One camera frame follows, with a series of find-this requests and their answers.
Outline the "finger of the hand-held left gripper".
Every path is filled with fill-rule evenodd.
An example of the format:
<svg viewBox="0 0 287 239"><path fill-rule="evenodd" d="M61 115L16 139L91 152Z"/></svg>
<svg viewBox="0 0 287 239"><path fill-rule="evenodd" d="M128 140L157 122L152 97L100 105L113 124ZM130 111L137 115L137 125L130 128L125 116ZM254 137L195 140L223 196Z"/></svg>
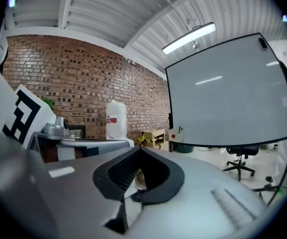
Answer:
<svg viewBox="0 0 287 239"><path fill-rule="evenodd" d="M97 156L126 147L134 147L134 141L130 139L90 140L64 138L58 142L58 160L66 161Z"/></svg>

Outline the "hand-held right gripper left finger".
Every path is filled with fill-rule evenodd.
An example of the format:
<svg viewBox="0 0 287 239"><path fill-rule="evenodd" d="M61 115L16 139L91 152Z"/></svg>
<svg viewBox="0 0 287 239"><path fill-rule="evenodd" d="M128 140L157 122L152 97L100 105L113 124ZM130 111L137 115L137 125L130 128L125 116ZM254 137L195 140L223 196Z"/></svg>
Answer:
<svg viewBox="0 0 287 239"><path fill-rule="evenodd" d="M45 164L38 152L0 134L0 239L140 239L123 191L111 185L118 198L107 199L93 182L99 165L134 152Z"/></svg>

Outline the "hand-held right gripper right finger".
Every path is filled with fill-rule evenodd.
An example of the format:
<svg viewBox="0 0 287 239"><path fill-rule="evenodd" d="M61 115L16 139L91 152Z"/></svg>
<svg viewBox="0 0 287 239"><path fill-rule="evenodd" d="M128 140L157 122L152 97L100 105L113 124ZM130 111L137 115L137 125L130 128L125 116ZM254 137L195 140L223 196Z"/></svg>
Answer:
<svg viewBox="0 0 287 239"><path fill-rule="evenodd" d="M208 162L156 150L185 180L169 201L143 207L127 239L252 239L267 208L251 189Z"/></svg>

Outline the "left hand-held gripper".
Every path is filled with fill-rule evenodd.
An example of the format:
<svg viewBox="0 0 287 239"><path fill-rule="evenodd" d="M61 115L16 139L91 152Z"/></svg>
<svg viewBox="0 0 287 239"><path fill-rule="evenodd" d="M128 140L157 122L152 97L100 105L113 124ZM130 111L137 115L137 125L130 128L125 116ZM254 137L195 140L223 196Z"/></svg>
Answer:
<svg viewBox="0 0 287 239"><path fill-rule="evenodd" d="M0 155L36 143L35 134L54 124L55 114L41 99L20 85L13 90L0 73Z"/></svg>

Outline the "white box with red dot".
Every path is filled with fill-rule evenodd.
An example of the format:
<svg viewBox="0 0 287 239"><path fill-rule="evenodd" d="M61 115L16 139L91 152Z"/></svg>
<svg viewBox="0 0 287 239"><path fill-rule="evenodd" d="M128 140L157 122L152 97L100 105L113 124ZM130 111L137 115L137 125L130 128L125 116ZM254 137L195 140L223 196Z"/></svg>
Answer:
<svg viewBox="0 0 287 239"><path fill-rule="evenodd" d="M179 127L170 129L169 141L177 142L177 143L183 143L183 141L184 141L184 130L179 133Z"/></svg>

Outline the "cardboard box yellow-black tape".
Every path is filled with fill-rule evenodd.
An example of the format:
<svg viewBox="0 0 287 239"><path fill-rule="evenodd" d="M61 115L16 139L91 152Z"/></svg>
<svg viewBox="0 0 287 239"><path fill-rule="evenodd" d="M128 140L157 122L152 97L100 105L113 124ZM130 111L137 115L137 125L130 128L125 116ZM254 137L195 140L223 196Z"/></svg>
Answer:
<svg viewBox="0 0 287 239"><path fill-rule="evenodd" d="M164 129L151 129L139 131L137 135L137 145L140 147L151 147L161 149L165 142Z"/></svg>

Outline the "large grey board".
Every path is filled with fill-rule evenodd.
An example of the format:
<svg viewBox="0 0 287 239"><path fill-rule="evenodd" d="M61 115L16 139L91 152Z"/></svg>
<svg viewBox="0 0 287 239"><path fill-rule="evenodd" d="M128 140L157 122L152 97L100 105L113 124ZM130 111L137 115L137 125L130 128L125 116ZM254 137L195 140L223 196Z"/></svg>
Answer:
<svg viewBox="0 0 287 239"><path fill-rule="evenodd" d="M287 75L262 34L206 48L167 67L166 76L170 129L184 130L175 143L222 148L287 139Z"/></svg>

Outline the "clear plastic roll red label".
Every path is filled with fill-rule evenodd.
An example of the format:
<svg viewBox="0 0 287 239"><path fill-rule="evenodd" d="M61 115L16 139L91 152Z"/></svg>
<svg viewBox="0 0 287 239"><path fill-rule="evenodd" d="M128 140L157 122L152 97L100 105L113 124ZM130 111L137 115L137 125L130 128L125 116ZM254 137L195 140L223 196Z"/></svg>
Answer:
<svg viewBox="0 0 287 239"><path fill-rule="evenodd" d="M126 105L114 99L106 105L106 139L126 139L127 109Z"/></svg>

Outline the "black framed glass panel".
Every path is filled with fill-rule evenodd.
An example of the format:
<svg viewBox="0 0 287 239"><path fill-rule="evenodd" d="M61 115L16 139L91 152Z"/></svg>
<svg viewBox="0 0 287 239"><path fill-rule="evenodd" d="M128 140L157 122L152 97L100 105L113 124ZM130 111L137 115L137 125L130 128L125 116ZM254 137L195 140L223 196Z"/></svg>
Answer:
<svg viewBox="0 0 287 239"><path fill-rule="evenodd" d="M86 138L86 126L85 125L69 125L69 135L74 138Z"/></svg>

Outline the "green plant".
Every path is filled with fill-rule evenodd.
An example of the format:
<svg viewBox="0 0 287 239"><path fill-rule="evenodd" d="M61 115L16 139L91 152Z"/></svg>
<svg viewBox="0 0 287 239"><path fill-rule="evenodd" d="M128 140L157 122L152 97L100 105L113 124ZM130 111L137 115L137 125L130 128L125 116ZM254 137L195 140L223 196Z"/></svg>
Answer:
<svg viewBox="0 0 287 239"><path fill-rule="evenodd" d="M48 98L43 98L42 101L44 101L44 102L49 106L49 108L50 108L51 110L54 109L54 104L55 104L55 102L54 102L53 100L48 99Z"/></svg>

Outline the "black tangled bundle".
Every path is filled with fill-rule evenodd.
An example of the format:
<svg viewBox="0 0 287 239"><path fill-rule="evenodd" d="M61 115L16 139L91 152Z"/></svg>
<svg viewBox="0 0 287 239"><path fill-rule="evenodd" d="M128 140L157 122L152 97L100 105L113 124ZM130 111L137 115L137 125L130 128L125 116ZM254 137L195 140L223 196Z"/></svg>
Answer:
<svg viewBox="0 0 287 239"><path fill-rule="evenodd" d="M132 201L140 203L142 196L147 192L146 189L138 189L134 194L130 196Z"/></svg>

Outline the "black office chair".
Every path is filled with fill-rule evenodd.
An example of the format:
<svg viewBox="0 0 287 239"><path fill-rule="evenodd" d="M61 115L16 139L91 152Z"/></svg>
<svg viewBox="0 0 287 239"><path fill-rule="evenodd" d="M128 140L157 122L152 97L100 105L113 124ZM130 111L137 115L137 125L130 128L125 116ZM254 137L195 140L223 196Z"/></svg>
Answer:
<svg viewBox="0 0 287 239"><path fill-rule="evenodd" d="M241 181L241 171L250 172L250 176L253 177L255 175L255 170L246 166L246 162L242 161L242 158L248 159L249 156L255 156L259 152L258 145L252 146L243 146L243 147L228 147L227 152L229 154L235 154L238 158L236 161L227 161L227 168L223 169L223 171L232 171L237 170L238 172L238 181Z"/></svg>

